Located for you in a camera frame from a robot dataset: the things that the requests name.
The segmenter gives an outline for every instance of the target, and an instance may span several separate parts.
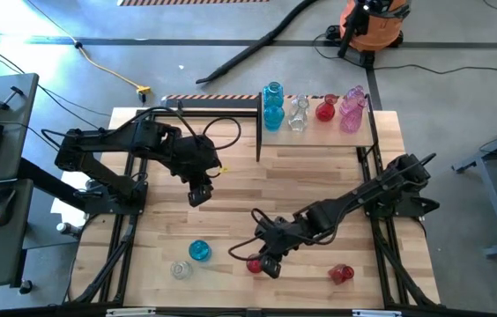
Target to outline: vacuum hose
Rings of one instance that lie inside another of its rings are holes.
[[[304,0],[300,4],[298,4],[295,8],[293,8],[292,11],[280,22],[278,26],[276,26],[275,29],[270,31],[268,34],[263,36],[258,42],[255,44],[249,46],[248,48],[245,48],[242,52],[240,52],[237,56],[233,57],[223,65],[221,65],[219,68],[217,68],[215,71],[212,72],[212,74],[206,78],[198,79],[196,81],[196,84],[202,84],[202,83],[207,83],[212,81],[213,79],[217,77],[221,77],[225,75],[230,69],[235,67],[238,63],[244,61],[247,57],[253,55],[256,51],[258,51],[260,48],[263,48],[267,45],[270,45],[274,39],[284,31],[284,29],[292,22],[292,20],[298,16],[303,10],[305,10],[307,7],[309,7],[312,3],[314,3],[317,0]]]

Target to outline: computer mouse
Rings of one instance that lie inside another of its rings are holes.
[[[7,225],[13,214],[13,201],[16,190],[13,188],[0,189],[0,226]]]

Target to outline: orange shop vacuum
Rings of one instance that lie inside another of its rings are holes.
[[[375,52],[403,42],[401,25],[410,8],[411,0],[347,0],[339,25],[329,26],[325,37],[340,43],[339,57],[372,69]],[[349,47],[358,54],[347,56]]]

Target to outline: yellow cable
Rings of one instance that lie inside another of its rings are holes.
[[[127,79],[126,77],[123,77],[122,75],[114,72],[113,70],[109,70],[97,63],[95,63],[94,61],[92,61],[90,59],[90,57],[88,56],[88,54],[84,51],[84,49],[82,48],[82,44],[78,44],[78,41],[76,41],[76,39],[74,39],[72,37],[72,35],[70,35],[65,29],[63,29],[61,26],[59,26],[55,21],[53,21],[52,18],[50,18],[47,14],[45,14],[45,12],[43,12],[41,9],[39,9],[39,7],[37,7],[31,0],[27,0],[28,3],[30,3],[37,11],[39,11],[45,18],[47,18],[52,24],[54,24],[56,27],[58,27],[61,31],[63,31],[64,33],[66,33],[66,35],[68,35],[70,37],[70,39],[74,42],[74,46],[75,48],[78,48],[78,50],[80,51],[80,53],[82,53],[82,55],[85,57],[85,59],[90,62],[90,64],[92,64],[93,66],[99,68],[100,70],[104,70],[118,78],[120,78],[121,80],[125,81],[126,83],[128,84],[131,84],[131,85],[134,85],[135,88],[137,88],[137,93],[148,93],[148,92],[151,92],[151,87],[149,86],[143,86],[143,85],[139,85],[139,84],[136,84],[134,82],[132,82],[131,80]]]

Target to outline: pink glass vase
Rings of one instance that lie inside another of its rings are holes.
[[[340,105],[340,129],[346,133],[356,133],[362,124],[362,113],[366,107],[366,97],[362,86],[352,88],[344,97]]]

